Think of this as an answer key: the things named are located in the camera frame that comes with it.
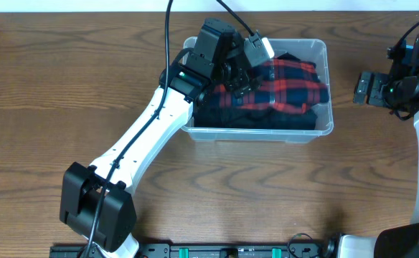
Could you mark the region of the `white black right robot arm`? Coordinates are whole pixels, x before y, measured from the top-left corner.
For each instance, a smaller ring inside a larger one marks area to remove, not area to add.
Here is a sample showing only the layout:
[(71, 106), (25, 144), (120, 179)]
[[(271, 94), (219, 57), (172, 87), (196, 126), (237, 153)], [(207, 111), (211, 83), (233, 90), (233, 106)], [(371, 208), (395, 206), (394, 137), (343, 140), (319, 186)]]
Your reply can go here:
[(362, 72), (353, 101), (386, 108), (401, 121), (412, 122), (418, 147), (415, 203), (406, 225), (381, 231), (377, 236), (342, 234), (328, 246), (333, 257), (419, 257), (419, 34), (412, 44), (401, 39), (387, 51), (388, 73)]

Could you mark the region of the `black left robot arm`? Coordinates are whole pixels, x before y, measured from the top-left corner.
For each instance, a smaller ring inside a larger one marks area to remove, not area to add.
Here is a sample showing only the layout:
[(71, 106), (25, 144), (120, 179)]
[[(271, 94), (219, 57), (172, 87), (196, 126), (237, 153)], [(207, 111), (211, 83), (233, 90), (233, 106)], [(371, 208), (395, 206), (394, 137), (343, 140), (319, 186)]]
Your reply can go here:
[(253, 69), (273, 55), (258, 32), (243, 37), (224, 21), (204, 21), (194, 46), (166, 60), (151, 101), (121, 138), (90, 165), (73, 163), (65, 171), (60, 220), (87, 239), (76, 257), (93, 251), (102, 257), (136, 255), (133, 195), (146, 169), (216, 86), (236, 97), (256, 90), (260, 81)]

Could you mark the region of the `red navy plaid shirt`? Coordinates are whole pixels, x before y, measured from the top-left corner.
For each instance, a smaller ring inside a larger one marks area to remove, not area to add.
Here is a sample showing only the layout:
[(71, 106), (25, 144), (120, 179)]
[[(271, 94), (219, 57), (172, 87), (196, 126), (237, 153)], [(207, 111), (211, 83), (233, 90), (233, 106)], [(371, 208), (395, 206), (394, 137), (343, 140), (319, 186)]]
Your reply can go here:
[(301, 115), (314, 105), (330, 100), (329, 87), (321, 82), (313, 62), (272, 59), (251, 71), (260, 87), (236, 98), (223, 85), (215, 88), (207, 103), (211, 108), (267, 110)]

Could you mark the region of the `black drawstring garment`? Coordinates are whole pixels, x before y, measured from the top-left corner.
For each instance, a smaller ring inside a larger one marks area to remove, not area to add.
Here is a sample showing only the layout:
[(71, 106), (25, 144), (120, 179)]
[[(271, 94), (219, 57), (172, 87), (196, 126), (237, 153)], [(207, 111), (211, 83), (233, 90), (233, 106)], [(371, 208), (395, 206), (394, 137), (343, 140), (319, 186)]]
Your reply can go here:
[[(274, 59), (300, 60), (292, 54), (282, 54)], [(317, 115), (312, 109), (301, 115), (282, 113), (272, 108), (267, 110), (243, 110), (233, 107), (201, 107), (194, 114), (196, 128), (236, 128), (271, 130), (313, 130)]]

